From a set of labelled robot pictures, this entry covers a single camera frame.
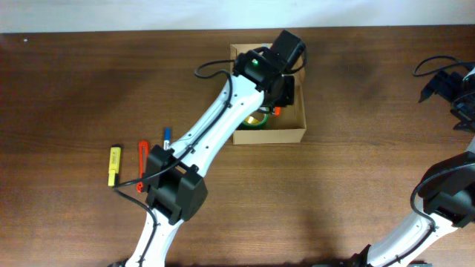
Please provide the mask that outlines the green tape roll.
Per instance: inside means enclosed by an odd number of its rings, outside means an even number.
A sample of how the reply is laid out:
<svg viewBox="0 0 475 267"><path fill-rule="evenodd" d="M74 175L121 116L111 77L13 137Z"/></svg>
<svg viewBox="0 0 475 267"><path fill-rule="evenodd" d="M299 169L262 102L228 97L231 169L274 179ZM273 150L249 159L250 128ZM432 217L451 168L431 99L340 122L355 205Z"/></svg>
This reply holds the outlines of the green tape roll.
<svg viewBox="0 0 475 267"><path fill-rule="evenodd" d="M268 119L269 119L269 110L268 109L258 109L257 111L253 112L250 116L253 116L256 119L259 119L261 123L258 126L255 127L247 127L243 125L243 122L238 126L238 130L257 130L257 129L262 129Z"/></svg>

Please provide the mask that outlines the brown cardboard box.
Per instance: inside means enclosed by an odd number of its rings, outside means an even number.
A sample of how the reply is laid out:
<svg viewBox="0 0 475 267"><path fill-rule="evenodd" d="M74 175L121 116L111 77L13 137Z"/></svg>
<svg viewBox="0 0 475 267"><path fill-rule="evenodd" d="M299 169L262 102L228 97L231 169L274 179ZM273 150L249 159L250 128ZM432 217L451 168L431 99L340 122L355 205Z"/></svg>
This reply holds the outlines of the brown cardboard box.
<svg viewBox="0 0 475 267"><path fill-rule="evenodd" d="M279 143L298 143L302 140L306 130L303 83L305 69L293 74L295 79L294 104L280 109L278 115L268 115L254 112L246 118L252 117L258 126L240 125L232 134L234 145L262 145Z"/></svg>

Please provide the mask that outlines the small yellow tape roll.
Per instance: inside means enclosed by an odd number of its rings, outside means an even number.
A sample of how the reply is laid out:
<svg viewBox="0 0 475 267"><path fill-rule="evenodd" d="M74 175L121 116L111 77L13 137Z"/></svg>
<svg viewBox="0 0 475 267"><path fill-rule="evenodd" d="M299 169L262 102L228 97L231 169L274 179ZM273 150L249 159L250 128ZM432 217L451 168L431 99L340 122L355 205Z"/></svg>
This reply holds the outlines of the small yellow tape roll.
<svg viewBox="0 0 475 267"><path fill-rule="evenodd" d="M254 118L253 116L248 116L244 119L243 125L247 127L255 127L261 123L259 119Z"/></svg>

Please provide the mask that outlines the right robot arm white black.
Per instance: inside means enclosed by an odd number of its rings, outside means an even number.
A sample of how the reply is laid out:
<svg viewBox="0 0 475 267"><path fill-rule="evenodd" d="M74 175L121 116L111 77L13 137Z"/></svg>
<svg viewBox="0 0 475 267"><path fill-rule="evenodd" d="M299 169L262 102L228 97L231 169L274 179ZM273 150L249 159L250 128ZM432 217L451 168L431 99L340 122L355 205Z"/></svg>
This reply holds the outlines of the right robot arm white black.
<svg viewBox="0 0 475 267"><path fill-rule="evenodd" d="M451 104L453 129L474 132L474 68L468 74L439 71L420 100L438 94ZM418 266L414 260L447 234L474 222L474 142L431 166L410 196L412 211L383 240L367 245L340 266Z"/></svg>

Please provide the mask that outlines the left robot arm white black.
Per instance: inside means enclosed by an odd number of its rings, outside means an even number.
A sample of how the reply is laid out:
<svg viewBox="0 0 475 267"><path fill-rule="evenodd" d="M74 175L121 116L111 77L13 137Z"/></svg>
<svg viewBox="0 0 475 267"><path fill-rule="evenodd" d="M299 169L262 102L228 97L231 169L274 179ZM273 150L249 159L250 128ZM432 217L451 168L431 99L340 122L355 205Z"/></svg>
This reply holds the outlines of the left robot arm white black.
<svg viewBox="0 0 475 267"><path fill-rule="evenodd" d="M178 228L203 205L204 177L233 132L254 112L293 103L295 73L307 63L304 42L282 30L270 47L257 47L230 60L219 96L194 126L170 148L154 146L142 177L113 185L146 212L134 253L117 266L164 266Z"/></svg>

